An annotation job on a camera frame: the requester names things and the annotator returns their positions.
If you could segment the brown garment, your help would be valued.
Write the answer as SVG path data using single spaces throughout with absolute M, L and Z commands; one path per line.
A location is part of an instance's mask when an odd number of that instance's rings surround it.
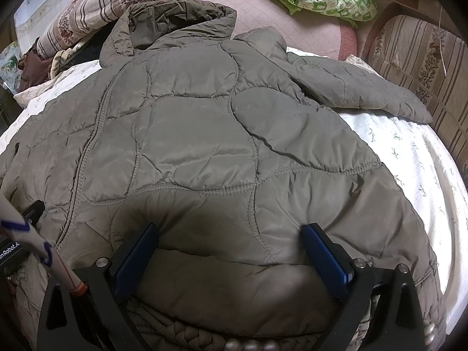
M 21 71 L 21 80 L 18 92 L 39 86 L 50 78 L 52 58 L 45 59 L 37 51 L 37 41 L 31 46 L 18 61 L 18 69 Z

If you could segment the cream floral cloth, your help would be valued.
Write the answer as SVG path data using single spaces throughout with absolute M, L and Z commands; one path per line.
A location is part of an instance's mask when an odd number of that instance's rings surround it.
M 53 79 L 62 71 L 67 70 L 71 65 L 71 61 L 85 48 L 85 46 L 85 42 L 80 41 L 73 47 L 58 51 L 52 59 L 49 77 Z

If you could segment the striped floral cushion at right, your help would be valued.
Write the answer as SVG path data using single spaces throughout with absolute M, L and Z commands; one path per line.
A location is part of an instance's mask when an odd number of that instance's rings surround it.
M 431 113 L 431 127 L 467 172 L 467 45 L 432 23 L 398 15 L 380 30 L 370 66 L 410 90 Z

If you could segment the pink bed blanket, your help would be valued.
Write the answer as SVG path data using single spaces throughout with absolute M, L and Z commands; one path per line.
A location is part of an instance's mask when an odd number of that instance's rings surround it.
M 302 10 L 291 15 L 277 0 L 202 0 L 236 10 L 234 35 L 272 26 L 291 48 L 345 60 L 358 51 L 355 30 L 349 23 Z

